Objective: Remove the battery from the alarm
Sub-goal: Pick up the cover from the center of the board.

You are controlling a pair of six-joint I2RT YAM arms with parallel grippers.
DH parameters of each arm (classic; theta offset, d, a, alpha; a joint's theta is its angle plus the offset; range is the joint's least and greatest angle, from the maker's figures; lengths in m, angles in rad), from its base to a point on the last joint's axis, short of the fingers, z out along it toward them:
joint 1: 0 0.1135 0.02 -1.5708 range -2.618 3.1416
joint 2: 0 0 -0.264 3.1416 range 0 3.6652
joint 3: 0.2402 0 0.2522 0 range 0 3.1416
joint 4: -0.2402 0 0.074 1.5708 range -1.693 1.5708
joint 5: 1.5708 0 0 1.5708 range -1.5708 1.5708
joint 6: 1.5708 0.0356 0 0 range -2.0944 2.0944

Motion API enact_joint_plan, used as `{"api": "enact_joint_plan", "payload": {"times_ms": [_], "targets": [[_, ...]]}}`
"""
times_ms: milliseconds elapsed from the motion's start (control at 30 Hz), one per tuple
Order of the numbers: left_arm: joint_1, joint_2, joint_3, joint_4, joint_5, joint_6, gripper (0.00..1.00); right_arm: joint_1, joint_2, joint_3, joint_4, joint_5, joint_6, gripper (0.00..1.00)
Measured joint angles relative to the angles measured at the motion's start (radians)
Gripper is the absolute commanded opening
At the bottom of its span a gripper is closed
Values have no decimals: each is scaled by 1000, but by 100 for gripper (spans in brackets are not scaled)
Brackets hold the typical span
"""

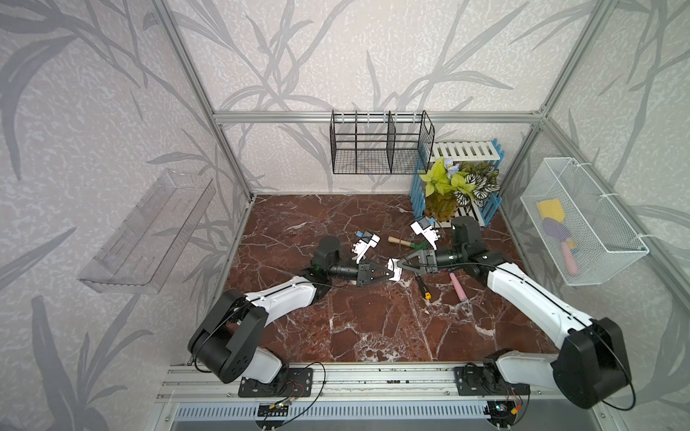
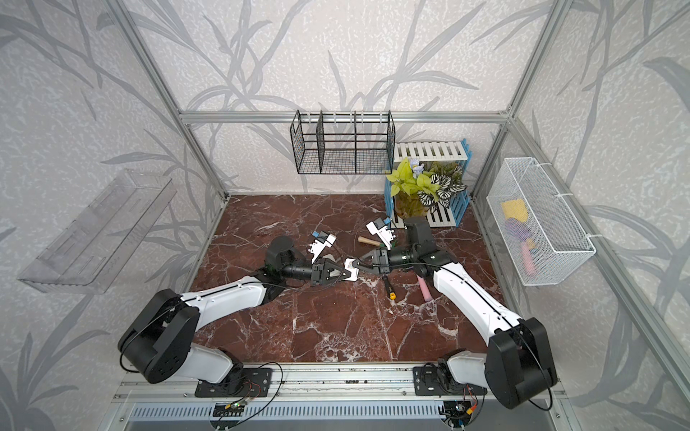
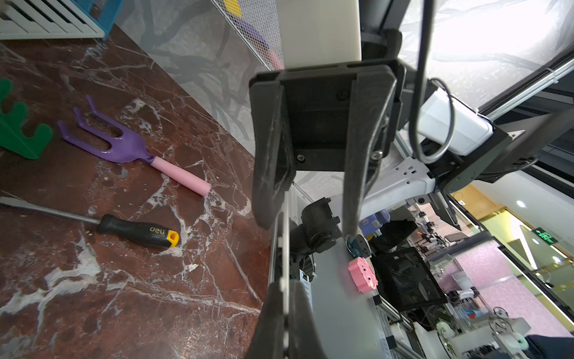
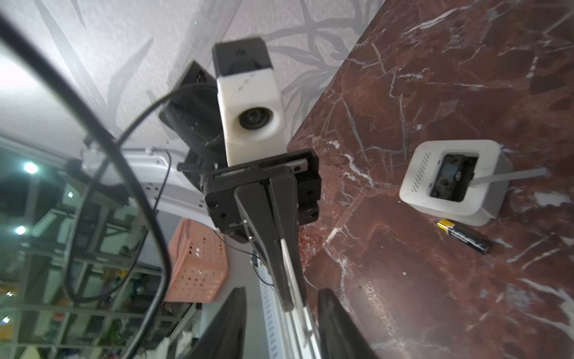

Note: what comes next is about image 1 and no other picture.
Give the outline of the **black handled screwdriver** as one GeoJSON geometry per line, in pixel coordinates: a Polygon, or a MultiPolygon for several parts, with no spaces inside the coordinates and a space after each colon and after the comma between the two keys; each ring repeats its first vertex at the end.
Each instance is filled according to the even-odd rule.
{"type": "Polygon", "coordinates": [[[420,294],[422,295],[423,299],[425,301],[431,301],[431,292],[429,292],[429,289],[424,283],[422,277],[420,275],[416,275],[415,281],[417,283],[418,289],[420,290],[420,294]]]}

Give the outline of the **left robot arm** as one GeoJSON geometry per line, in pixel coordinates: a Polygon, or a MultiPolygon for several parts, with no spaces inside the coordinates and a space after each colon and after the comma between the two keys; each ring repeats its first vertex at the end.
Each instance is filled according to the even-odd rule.
{"type": "Polygon", "coordinates": [[[355,258],[343,260],[340,240],[325,236],[309,266],[288,281],[258,292],[224,292],[190,337],[190,362],[224,384],[244,378],[266,385],[274,393],[282,390],[289,380],[289,364],[260,346],[265,328],[317,303],[336,279],[353,281],[358,287],[399,280],[402,270],[396,260],[380,265],[364,258],[377,243],[377,236],[362,238],[352,248],[355,258]]]}

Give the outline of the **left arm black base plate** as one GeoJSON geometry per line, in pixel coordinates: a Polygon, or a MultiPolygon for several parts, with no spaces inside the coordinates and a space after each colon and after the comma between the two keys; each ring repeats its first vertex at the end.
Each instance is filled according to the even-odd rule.
{"type": "Polygon", "coordinates": [[[238,396],[240,398],[302,398],[311,395],[313,382],[314,369],[312,367],[284,368],[269,384],[242,378],[238,396]]]}

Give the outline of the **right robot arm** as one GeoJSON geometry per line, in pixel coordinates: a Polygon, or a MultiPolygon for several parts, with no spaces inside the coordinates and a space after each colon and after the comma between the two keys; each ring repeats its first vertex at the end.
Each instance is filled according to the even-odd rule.
{"type": "Polygon", "coordinates": [[[438,232],[422,220],[411,226],[431,243],[395,265],[419,276],[457,270],[488,287],[517,307],[551,339],[555,354],[515,350],[488,358],[486,380],[535,385],[557,390],[571,403],[589,409],[633,378],[621,328],[608,318],[595,319],[553,295],[499,251],[492,251],[471,217],[451,221],[451,246],[436,245],[438,232]]]}

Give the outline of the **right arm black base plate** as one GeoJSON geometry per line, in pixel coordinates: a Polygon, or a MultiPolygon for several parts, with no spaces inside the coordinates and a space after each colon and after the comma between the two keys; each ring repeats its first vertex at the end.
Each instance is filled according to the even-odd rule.
{"type": "Polygon", "coordinates": [[[478,366],[468,363],[453,368],[455,385],[460,396],[527,396],[531,393],[528,384],[508,383],[493,365],[478,366]]]}

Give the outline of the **white battery cover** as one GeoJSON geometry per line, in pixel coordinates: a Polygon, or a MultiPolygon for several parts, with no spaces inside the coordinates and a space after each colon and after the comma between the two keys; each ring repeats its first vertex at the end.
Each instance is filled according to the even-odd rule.
{"type": "Polygon", "coordinates": [[[397,259],[388,260],[387,269],[391,272],[390,281],[398,282],[402,277],[402,269],[398,266],[397,259]]]}

